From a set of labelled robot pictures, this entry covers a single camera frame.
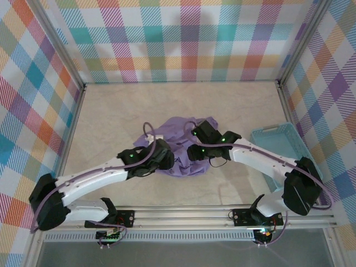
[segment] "purple cloth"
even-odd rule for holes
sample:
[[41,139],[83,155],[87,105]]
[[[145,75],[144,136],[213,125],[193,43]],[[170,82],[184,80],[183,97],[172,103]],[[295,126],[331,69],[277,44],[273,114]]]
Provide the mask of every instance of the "purple cloth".
[[[174,166],[170,170],[157,170],[156,172],[161,174],[167,174],[175,177],[184,176],[197,176],[204,174],[209,168],[208,160],[190,161],[188,159],[187,149],[193,143],[189,141],[183,132],[183,125],[187,121],[194,121],[200,123],[203,120],[209,121],[209,123],[217,129],[217,122],[212,118],[182,118],[172,117],[167,120],[161,127],[155,129],[157,135],[163,135],[164,140],[170,145],[172,152],[174,153]],[[135,143],[135,146],[147,147],[149,142],[145,140],[145,135],[141,135]]]

